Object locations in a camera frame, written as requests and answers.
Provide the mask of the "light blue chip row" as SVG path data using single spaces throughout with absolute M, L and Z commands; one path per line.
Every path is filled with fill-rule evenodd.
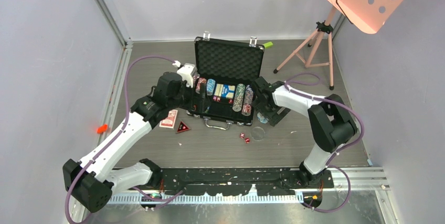
M 213 95 L 216 87 L 216 81 L 214 79 L 208 79 L 206 82 L 206 94 Z

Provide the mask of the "light blue chip stack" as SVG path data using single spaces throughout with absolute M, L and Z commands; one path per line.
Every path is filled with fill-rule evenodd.
M 267 124 L 269 120 L 260 112 L 257 113 L 257 118 L 260 123 Z

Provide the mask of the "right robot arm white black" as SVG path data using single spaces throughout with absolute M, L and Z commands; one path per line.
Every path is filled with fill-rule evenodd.
M 290 111 L 309 119 L 315 144 L 296 176 L 302 186 L 314 187 L 333 153 L 357 133 L 350 111 L 336 94 L 328 97 L 308 94 L 283 81 L 268 83 L 263 77 L 251 86 L 256 95 L 252 106 L 268 124 L 276 126 Z

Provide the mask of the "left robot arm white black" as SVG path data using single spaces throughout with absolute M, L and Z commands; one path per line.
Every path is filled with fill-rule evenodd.
M 162 170 L 144 158 L 133 166 L 114 170 L 116 163 L 143 136 L 167 118 L 169 111 L 189 109 L 194 94 L 194 74 L 166 72 L 153 94 L 137 99 L 120 127 L 79 161 L 67 160 L 63 167 L 65 188 L 91 213 L 102 209 L 110 198 L 129 188 L 144 185 L 156 189 Z

